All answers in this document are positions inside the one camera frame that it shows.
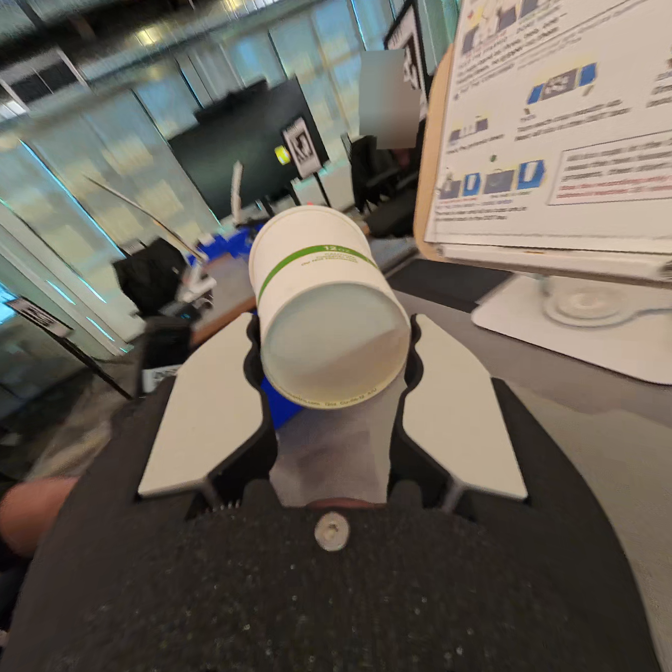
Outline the white sign stand base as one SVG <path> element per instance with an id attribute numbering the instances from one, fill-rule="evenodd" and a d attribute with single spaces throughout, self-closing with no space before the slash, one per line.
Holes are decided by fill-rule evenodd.
<path id="1" fill-rule="evenodd" d="M 671 386 L 671 290 L 516 274 L 472 312 L 482 329 Z"/>

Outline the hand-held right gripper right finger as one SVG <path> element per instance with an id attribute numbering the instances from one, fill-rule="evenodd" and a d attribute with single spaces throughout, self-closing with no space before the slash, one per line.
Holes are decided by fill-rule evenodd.
<path id="1" fill-rule="evenodd" d="M 465 345 L 422 314 L 411 344 L 389 449 L 388 497 L 416 484 L 427 509 L 453 511 L 468 492 L 527 499 L 489 371 Z"/>

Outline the person's left forearm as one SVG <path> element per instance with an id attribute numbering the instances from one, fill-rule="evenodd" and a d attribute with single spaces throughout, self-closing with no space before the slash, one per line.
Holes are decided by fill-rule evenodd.
<path id="1" fill-rule="evenodd" d="M 28 566 L 78 481 L 40 478 L 1 493 L 1 637 L 9 632 Z"/>

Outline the white paper cup green band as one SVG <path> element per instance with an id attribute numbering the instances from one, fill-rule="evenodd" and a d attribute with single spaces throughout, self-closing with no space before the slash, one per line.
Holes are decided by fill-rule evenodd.
<path id="1" fill-rule="evenodd" d="M 402 372 L 411 322 L 365 234 L 338 210 L 275 215 L 248 257 L 266 379 L 306 408 L 351 407 Z"/>

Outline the black display board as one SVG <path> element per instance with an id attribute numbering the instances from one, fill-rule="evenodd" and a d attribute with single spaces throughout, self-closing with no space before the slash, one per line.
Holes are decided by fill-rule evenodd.
<path id="1" fill-rule="evenodd" d="M 297 77 L 272 88 L 236 92 L 202 110 L 197 124 L 168 145 L 210 211 L 222 220 L 232 214 L 236 163 L 243 167 L 243 207 L 279 196 L 293 180 L 301 180 L 281 134 L 298 116 L 307 122 L 324 166 L 329 155 Z"/>

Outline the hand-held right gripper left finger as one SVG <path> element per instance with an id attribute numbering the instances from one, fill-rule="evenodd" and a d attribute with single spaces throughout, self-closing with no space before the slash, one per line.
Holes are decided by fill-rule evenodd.
<path id="1" fill-rule="evenodd" d="M 243 313 L 197 348 L 172 379 L 137 494 L 196 495 L 238 508 L 248 483 L 267 481 L 278 456 L 262 389 L 259 319 Z"/>

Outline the blue plastic bin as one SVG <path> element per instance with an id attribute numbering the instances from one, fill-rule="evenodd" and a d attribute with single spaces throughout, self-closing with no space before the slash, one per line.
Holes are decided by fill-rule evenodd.
<path id="1" fill-rule="evenodd" d="M 266 377 L 262 380 L 261 388 L 268 400 L 274 430 L 281 429 L 303 410 L 302 406 L 278 392 Z"/>
<path id="2" fill-rule="evenodd" d="M 263 227 L 264 223 L 246 224 L 235 229 L 229 237 L 207 234 L 199 240 L 196 249 L 209 261 L 215 261 L 226 255 L 233 258 L 248 258 L 253 243 Z"/>

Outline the black-white marker sign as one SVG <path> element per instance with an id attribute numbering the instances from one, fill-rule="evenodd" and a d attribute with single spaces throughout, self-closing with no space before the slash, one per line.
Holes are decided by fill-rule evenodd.
<path id="1" fill-rule="evenodd" d="M 305 180 L 319 172 L 323 161 L 305 119 L 298 116 L 281 131 L 281 134 L 299 178 Z"/>
<path id="2" fill-rule="evenodd" d="M 405 80 L 426 96 L 430 76 L 425 63 L 418 1 L 404 2 L 383 38 L 383 46 L 386 50 L 402 51 Z"/>
<path id="3" fill-rule="evenodd" d="M 48 311 L 22 296 L 6 301 L 4 305 L 27 319 L 30 323 L 35 324 L 43 331 L 48 332 L 57 338 L 68 338 L 73 332 L 72 327 L 58 320 Z"/>

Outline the black office chair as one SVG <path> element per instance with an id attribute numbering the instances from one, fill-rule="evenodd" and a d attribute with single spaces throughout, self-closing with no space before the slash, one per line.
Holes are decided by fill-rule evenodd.
<path id="1" fill-rule="evenodd" d="M 157 238 L 147 247 L 116 261 L 113 269 L 123 294 L 140 318 L 158 316 L 173 303 L 187 267 L 183 254 L 167 240 Z"/>

